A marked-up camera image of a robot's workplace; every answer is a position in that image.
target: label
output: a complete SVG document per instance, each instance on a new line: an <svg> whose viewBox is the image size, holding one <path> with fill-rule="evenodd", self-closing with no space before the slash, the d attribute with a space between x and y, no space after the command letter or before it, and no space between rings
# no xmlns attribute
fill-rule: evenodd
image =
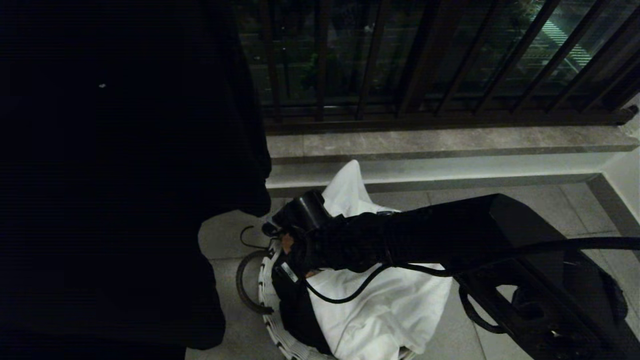
<svg viewBox="0 0 640 360"><path fill-rule="evenodd" d="M282 268L282 270L284 270L285 273L287 273L291 281L298 282L298 276L296 276L296 273L294 273L293 270L291 270L291 268L287 263L282 263L280 267Z"/></svg>

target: black cable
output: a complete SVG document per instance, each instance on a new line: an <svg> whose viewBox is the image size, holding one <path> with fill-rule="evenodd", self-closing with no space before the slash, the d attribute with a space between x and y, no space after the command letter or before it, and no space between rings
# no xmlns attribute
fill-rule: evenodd
<svg viewBox="0 0 640 360"><path fill-rule="evenodd" d="M471 319L471 321L476 323L484 330L487 330L488 332L492 332L494 334L504 334L506 332L502 326L492 325L478 314L474 306L469 301L469 294L467 293L467 289L465 289L464 286L460 286L460 288L458 289L458 294L460 295L460 302L462 303L462 307L465 309L465 313Z"/></svg>
<svg viewBox="0 0 640 360"><path fill-rule="evenodd" d="M251 244L247 244L244 242L244 240L242 239L242 235L244 234L245 231L254 228L255 226L251 225L251 226L247 226L244 229L242 229L242 231L240 232L240 242L244 245L244 246L248 246L248 247L253 247L255 249L262 249L262 250L267 250L269 249L269 247L263 247L263 246L258 246L258 245L251 245Z"/></svg>
<svg viewBox="0 0 640 360"><path fill-rule="evenodd" d="M238 295L240 295L240 300L242 300L242 302L244 302L244 304L247 305L249 309L262 315L273 314L273 309L271 307L258 305L251 300L249 295L247 295L246 291L244 290L243 274L244 274L244 268L246 268L247 264L251 260L255 258L268 257L270 255L271 254L269 253L268 250L254 251L251 254L247 255L247 257L240 262L240 265L238 265L238 270L236 271L236 289L238 291Z"/></svg>
<svg viewBox="0 0 640 360"><path fill-rule="evenodd" d="M465 272L477 270L479 268L489 266L495 263L499 263L501 261L520 258L525 255L531 254L540 254L542 252L552 252L552 251L567 251L567 250L579 250L579 249L623 249L623 250L640 250L640 238L582 238L582 239L567 239L567 240L557 240L557 241L545 241L541 243L535 243L531 245L525 245L523 247L518 247L514 249L506 249L497 251L493 254L490 254L487 258L483 259L475 259L470 262L469 265L464 266L462 268L457 268L454 270L435 270L431 268L427 268L425 266L412 265L412 264L398 264L395 267L405 268L408 270L415 270L424 272L429 275L439 276L439 277L451 277L464 274ZM369 285L369 283L378 276L382 271L392 267L390 264L385 264L376 269L371 275L369 275L366 280L360 285L360 287L350 296L343 299L331 299L325 297L320 294L316 289L314 289L311 284L309 284L306 280L305 285L312 293L316 294L320 299L330 302L332 304L344 304L346 302L352 301L359 294L361 294L364 289Z"/></svg>

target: floor tile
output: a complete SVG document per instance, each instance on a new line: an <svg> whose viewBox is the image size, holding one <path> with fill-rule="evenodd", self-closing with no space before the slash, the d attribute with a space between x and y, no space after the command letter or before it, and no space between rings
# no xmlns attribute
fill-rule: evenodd
<svg viewBox="0 0 640 360"><path fill-rule="evenodd" d="M458 283L451 287L444 314L424 354L415 360L486 360L474 325L465 314L458 296Z"/></svg>
<svg viewBox="0 0 640 360"><path fill-rule="evenodd" d="M283 198L271 199L271 212L267 217L276 213L284 204ZM244 246L240 242L240 233L249 225L254 227L244 233L244 242L266 247L269 245L269 238L262 233L261 228L267 217L257 218L239 210L212 217L202 223L198 233L200 250L208 259L240 258L248 255L256 249Z"/></svg>
<svg viewBox="0 0 640 360"><path fill-rule="evenodd" d="M635 310L629 309L625 321L631 328L631 331L636 335L636 339L640 340L640 315Z"/></svg>
<svg viewBox="0 0 640 360"><path fill-rule="evenodd" d="M640 262L629 250L600 249L600 252L624 291L629 307L640 313Z"/></svg>
<svg viewBox="0 0 640 360"><path fill-rule="evenodd" d="M591 193L587 184L564 184L560 186L560 189L567 196L588 232L617 231L613 221Z"/></svg>
<svg viewBox="0 0 640 360"><path fill-rule="evenodd" d="M603 233L569 234L567 238L619 238L622 236L618 231L605 231Z"/></svg>
<svg viewBox="0 0 640 360"><path fill-rule="evenodd" d="M612 231L608 233L578 234L578 235L567 236L567 238L576 239L576 238L590 238L590 237L597 238L597 237L610 237L610 236L619 237L620 233L618 233L617 231ZM609 263L604 258L604 255L602 255L602 253L600 252L600 249L584 249L581 251L585 253L585 255L587 255L591 260L593 260L593 262L596 263L600 268L602 268L602 270L606 271L607 274L613 276L614 278L616 277L616 275L613 273L613 270L609 266Z"/></svg>
<svg viewBox="0 0 640 360"><path fill-rule="evenodd" d="M216 274L216 288L227 320L222 344L209 350L187 351L186 359L193 360L282 360L284 356L273 344L264 326L262 316L249 310L236 290L236 270L241 259L211 261ZM248 295L257 297L260 261L255 260L245 269L245 288Z"/></svg>
<svg viewBox="0 0 640 360"><path fill-rule="evenodd" d="M388 208L407 211L429 206L428 192L388 192L370 193L373 203Z"/></svg>
<svg viewBox="0 0 640 360"><path fill-rule="evenodd" d="M431 205L443 204L456 200L469 199L471 197L480 196L476 189L451 189L451 190L434 190L429 192Z"/></svg>
<svg viewBox="0 0 640 360"><path fill-rule="evenodd" d="M511 301L515 286L499 286L498 291ZM487 312L472 297L469 297L478 315L485 319L488 323L496 325L496 322L487 314ZM487 360L530 360L529 356L522 350L507 334L494 334L484 330L482 327L474 324L480 344L482 345L484 355Z"/></svg>
<svg viewBox="0 0 640 360"><path fill-rule="evenodd" d="M267 148L271 159L304 156L302 138L302 135L267 136Z"/></svg>

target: wire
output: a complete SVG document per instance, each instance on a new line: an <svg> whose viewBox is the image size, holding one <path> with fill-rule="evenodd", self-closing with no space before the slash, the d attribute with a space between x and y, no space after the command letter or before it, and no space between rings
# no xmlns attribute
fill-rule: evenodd
<svg viewBox="0 0 640 360"><path fill-rule="evenodd" d="M251 225L251 226L247 226L244 229L242 229L242 231L240 232L240 242L244 245L244 246L248 246L248 247L253 247L255 249L262 249L262 250L268 250L269 247L271 246L271 242L269 242L269 246L264 247L264 246L258 246L258 245L252 245L252 244L247 244L244 242L244 240L242 239L242 235L244 235L244 232L254 228L255 226Z"/></svg>
<svg viewBox="0 0 640 360"><path fill-rule="evenodd" d="M541 254L543 252L552 252L552 251L567 251L567 250L580 250L580 249L623 249L623 250L640 250L640 238L582 238L582 239L567 239L567 240L558 240L558 241L545 241L541 243L535 243L531 245L525 245L523 247L518 247L514 249L507 249L495 252L490 254L487 258L483 259L473 259L467 266L453 269L453 270L435 270L432 268L427 268L425 266L419 265L411 265L411 264L398 264L398 265L390 265L385 264L377 268L371 275L369 275L366 280L360 285L360 287L350 296L343 299L331 299L322 294L320 294L316 289L314 289L311 284L304 280L307 288L314 293L320 299L330 302L332 304L344 304L346 302L352 301L359 294L361 294L364 289L369 285L369 283L378 276L382 271L390 268L390 267L399 267L405 268L408 270L415 270L424 272L425 274L439 276L439 277L451 277L464 274L465 272L470 272L473 270L477 270L483 268L485 266L489 266L495 263L500 263L505 260L520 258L525 255L532 254Z"/></svg>
<svg viewBox="0 0 640 360"><path fill-rule="evenodd" d="M251 300L251 298L249 297L249 295L246 294L246 291L244 290L244 282L243 282L243 275L244 275L244 268L246 268L247 264L255 259L255 258L264 258L264 257L269 257L271 254L269 253L268 250L258 250L258 251L254 251L251 254L247 255L238 265L238 269L236 271L236 289L238 291L238 295L240 295L240 300L242 300L242 302L249 307L249 309L255 311L258 314L262 314L262 315L269 315L269 314L273 314L273 308L268 307L268 306L264 306L263 303L260 303L260 305L256 304L255 302L253 302Z"/></svg>

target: white cloth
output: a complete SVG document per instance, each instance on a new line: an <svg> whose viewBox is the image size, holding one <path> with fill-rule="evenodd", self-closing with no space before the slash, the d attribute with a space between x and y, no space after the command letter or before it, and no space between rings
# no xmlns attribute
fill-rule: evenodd
<svg viewBox="0 0 640 360"><path fill-rule="evenodd" d="M353 160L345 165L323 192L329 214L345 217L363 212L391 210L372 203ZM341 299L351 295L379 265L358 274L325 270L308 278L321 294ZM442 269L430 264L430 268ZM398 360L400 348L425 351L442 316L452 279L389 268L380 273L353 301L331 304L311 291L311 303L324 337L340 360Z"/></svg>

